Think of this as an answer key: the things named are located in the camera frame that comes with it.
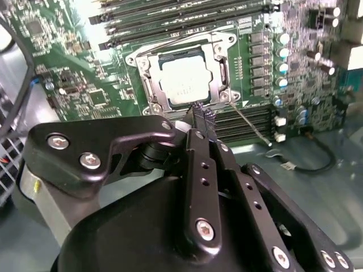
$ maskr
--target microchip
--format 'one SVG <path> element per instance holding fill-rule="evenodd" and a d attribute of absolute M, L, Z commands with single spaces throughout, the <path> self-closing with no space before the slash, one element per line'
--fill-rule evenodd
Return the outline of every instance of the microchip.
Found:
<path fill-rule="evenodd" d="M 82 47 L 81 47 L 81 45 L 80 45 L 78 42 L 76 42 L 76 43 L 74 43 L 74 44 L 72 45 L 72 49 L 73 49 L 73 51 L 75 51 L 76 53 L 80 53 L 80 52 L 82 52 Z"/>
<path fill-rule="evenodd" d="M 89 42 L 89 41 L 84 41 L 84 42 L 83 42 L 83 48 L 84 48 L 85 50 L 90 50 L 90 49 L 91 49 L 91 44 L 90 44 L 90 42 Z"/>
<path fill-rule="evenodd" d="M 260 77 L 264 74 L 264 69 L 262 67 L 252 69 L 252 75 L 254 77 Z"/>
<path fill-rule="evenodd" d="M 291 8 L 288 12 L 288 18 L 289 19 L 294 19 L 297 17 L 297 10 L 294 8 Z"/>
<path fill-rule="evenodd" d="M 43 34 L 43 28 L 38 20 L 30 21 L 26 23 L 26 27 L 30 36 L 37 36 Z"/>
<path fill-rule="evenodd" d="M 318 34 L 316 32 L 309 34 L 309 39 L 310 40 L 316 40 L 317 37 L 318 37 Z"/>
<path fill-rule="evenodd" d="M 315 80 L 309 80 L 306 83 L 306 87 L 308 87 L 308 88 L 311 88 L 311 87 L 314 87 L 314 86 L 315 86 Z"/>
<path fill-rule="evenodd" d="M 90 92 L 90 93 L 88 93 L 88 95 L 90 96 L 91 101 L 95 106 L 101 106 L 101 105 L 107 104 L 106 97 L 104 96 L 104 93 L 102 90 Z"/>
<path fill-rule="evenodd" d="M 263 65 L 263 57 L 255 57 L 251 59 L 251 63 L 253 66 L 261 66 Z"/>
<path fill-rule="evenodd" d="M 264 80 L 264 78 L 255 78 L 252 81 L 252 84 L 254 85 L 254 87 L 261 87 L 261 86 L 265 85 L 265 80 Z"/>
<path fill-rule="evenodd" d="M 250 40 L 252 43 L 260 43 L 263 41 L 263 33 L 259 32 L 259 33 L 252 33 L 250 35 Z"/>
<path fill-rule="evenodd" d="M 60 107 L 57 99 L 54 97 L 54 96 L 50 96 L 47 98 L 47 102 L 49 103 L 49 106 L 52 108 L 52 109 L 57 109 Z"/>
<path fill-rule="evenodd" d="M 264 96 L 265 90 L 262 88 L 254 89 L 254 96 Z"/>
<path fill-rule="evenodd" d="M 288 11 L 289 10 L 289 3 L 288 2 L 284 2 L 280 4 L 280 11 L 284 12 L 284 11 Z"/>
<path fill-rule="evenodd" d="M 254 45 L 251 47 L 252 54 L 262 54 L 263 53 L 263 45 Z"/>
<path fill-rule="evenodd" d="M 292 62 L 290 63 L 290 71 L 296 71 L 297 69 L 299 69 L 300 64 L 298 62 Z"/>

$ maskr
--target motherboard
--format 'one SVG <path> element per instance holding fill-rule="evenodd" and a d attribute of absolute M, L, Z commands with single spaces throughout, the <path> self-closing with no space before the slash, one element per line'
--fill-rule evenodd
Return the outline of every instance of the motherboard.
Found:
<path fill-rule="evenodd" d="M 198 101 L 222 141 L 243 144 L 256 135 L 231 104 L 278 142 L 343 125 L 350 73 L 363 68 L 351 2 L 7 0 L 2 14 L 61 121 L 179 120 Z"/>

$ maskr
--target white connector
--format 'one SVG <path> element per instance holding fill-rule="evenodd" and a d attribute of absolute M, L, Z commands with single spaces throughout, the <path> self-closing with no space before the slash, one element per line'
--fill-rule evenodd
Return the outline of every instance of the white connector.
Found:
<path fill-rule="evenodd" d="M 280 134 L 275 132 L 275 140 L 278 143 L 285 142 L 286 141 L 286 134 Z"/>
<path fill-rule="evenodd" d="M 285 126 L 287 123 L 286 118 L 275 116 L 275 124 L 276 126 Z"/>

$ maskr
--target cpu socket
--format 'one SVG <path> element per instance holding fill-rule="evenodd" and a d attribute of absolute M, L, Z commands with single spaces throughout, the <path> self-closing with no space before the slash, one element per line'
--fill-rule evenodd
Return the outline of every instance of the cpu socket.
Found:
<path fill-rule="evenodd" d="M 232 33 L 209 32 L 145 45 L 126 58 L 138 68 L 149 106 L 143 114 L 182 116 L 196 101 L 212 109 L 240 99 L 231 91 L 227 50 Z"/>

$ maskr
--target hole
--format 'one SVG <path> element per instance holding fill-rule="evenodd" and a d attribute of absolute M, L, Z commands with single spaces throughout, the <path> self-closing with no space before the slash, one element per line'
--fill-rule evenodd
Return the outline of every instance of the hole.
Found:
<path fill-rule="evenodd" d="M 262 210 L 262 206 L 257 201 L 254 202 L 254 205 L 257 209 Z"/>
<path fill-rule="evenodd" d="M 247 186 L 247 188 L 249 189 L 249 190 L 253 190 L 253 187 L 252 187 L 252 185 L 251 184 L 249 184 L 249 183 L 246 183 L 246 186 Z"/>
<path fill-rule="evenodd" d="M 207 165 L 206 163 L 201 163 L 200 164 L 204 169 L 208 169 L 209 168 L 209 165 Z"/>
<path fill-rule="evenodd" d="M 200 182 L 204 185 L 204 186 L 209 186 L 209 182 L 208 180 L 206 180 L 205 178 L 201 178 Z"/>

